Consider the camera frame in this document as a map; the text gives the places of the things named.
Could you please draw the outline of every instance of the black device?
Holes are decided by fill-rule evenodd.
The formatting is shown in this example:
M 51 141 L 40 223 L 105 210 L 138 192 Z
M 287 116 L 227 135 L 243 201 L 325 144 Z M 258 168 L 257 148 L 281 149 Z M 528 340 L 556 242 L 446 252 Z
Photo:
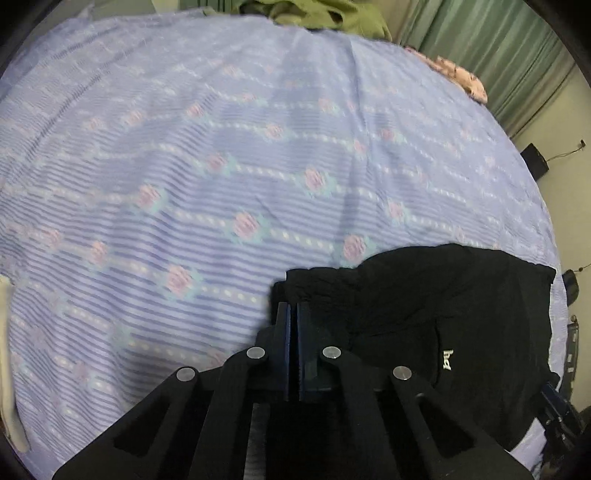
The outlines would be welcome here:
M 525 150 L 521 152 L 521 156 L 525 160 L 527 168 L 535 181 L 538 181 L 546 172 L 548 172 L 548 164 L 546 163 L 545 158 L 533 143 L 530 143 Z
M 180 368 L 54 480 L 242 479 L 254 404 L 279 405 L 286 416 L 300 414 L 302 405 L 335 405 L 350 433 L 343 442 L 349 478 L 531 479 L 426 380 L 393 367 L 365 365 L 334 345 L 306 304 L 292 310 L 282 303 L 255 347 L 210 371 Z M 288 478 L 298 466 L 283 461 Z M 335 478 L 334 464 L 320 459 L 316 478 Z

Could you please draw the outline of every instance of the black cloth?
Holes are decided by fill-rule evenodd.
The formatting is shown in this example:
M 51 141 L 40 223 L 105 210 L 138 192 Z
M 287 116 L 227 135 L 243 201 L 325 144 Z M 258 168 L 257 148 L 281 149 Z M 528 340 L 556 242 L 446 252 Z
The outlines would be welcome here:
M 548 367 L 555 276 L 501 251 L 408 247 L 357 268 L 290 270 L 273 286 L 271 308 L 308 302 L 337 346 L 369 365 L 406 365 L 511 450 L 537 413 L 541 386 L 556 381 Z

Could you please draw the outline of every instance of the bedsheet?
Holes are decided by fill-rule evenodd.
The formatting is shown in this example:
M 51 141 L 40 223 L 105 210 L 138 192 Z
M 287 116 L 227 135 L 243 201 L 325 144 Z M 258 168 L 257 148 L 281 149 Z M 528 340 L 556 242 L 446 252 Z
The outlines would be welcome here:
M 250 345 L 290 268 L 457 242 L 560 272 L 537 186 L 486 108 L 398 46 L 260 17 L 66 21 L 0 80 L 0 182 L 38 480 L 174 368 Z M 559 275 L 550 317 L 561 373 Z M 535 422 L 513 455 L 533 468 L 543 444 Z

